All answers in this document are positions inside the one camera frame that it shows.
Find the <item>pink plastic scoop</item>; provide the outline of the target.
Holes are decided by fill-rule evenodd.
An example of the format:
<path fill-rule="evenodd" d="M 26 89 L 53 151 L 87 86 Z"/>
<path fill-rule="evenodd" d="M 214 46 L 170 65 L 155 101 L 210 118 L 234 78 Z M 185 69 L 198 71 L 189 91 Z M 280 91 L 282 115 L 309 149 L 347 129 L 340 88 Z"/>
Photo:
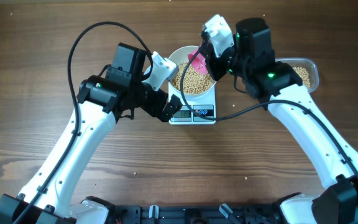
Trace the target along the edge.
<path fill-rule="evenodd" d="M 207 75 L 208 74 L 208 68 L 206 63 L 206 58 L 199 52 L 197 54 L 197 51 L 199 51 L 199 48 L 204 46 L 204 42 L 200 43 L 199 47 L 196 47 L 195 45 L 188 46 L 188 60 L 190 61 L 192 58 L 194 58 L 191 62 L 191 66 L 200 74 Z"/>

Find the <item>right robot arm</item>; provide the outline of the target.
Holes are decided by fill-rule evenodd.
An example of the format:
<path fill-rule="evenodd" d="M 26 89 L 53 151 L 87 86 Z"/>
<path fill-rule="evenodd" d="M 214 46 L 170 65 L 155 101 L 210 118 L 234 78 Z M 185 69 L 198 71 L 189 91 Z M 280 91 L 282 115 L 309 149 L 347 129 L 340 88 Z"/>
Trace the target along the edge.
<path fill-rule="evenodd" d="M 213 80 L 230 73 L 288 129 L 314 166 L 323 193 L 278 203 L 287 223 L 358 223 L 358 152 L 316 106 L 300 76 L 275 58 L 270 29 L 253 17 L 229 27 L 220 15 L 203 25 L 201 54 Z"/>

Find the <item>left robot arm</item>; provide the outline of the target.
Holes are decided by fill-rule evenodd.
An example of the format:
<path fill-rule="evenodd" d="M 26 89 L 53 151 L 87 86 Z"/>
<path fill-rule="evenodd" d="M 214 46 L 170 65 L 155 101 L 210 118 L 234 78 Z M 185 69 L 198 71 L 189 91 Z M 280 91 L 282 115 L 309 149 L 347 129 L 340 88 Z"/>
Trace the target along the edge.
<path fill-rule="evenodd" d="M 84 80 L 70 122 L 44 164 L 15 197 L 0 198 L 0 223 L 117 223 L 113 204 L 87 197 L 71 205 L 74 189 L 96 148 L 126 110 L 141 108 L 167 122 L 181 108 L 177 96 L 161 89 L 177 73 L 176 63 L 151 56 L 143 77 L 146 52 L 119 44 L 106 76 Z"/>

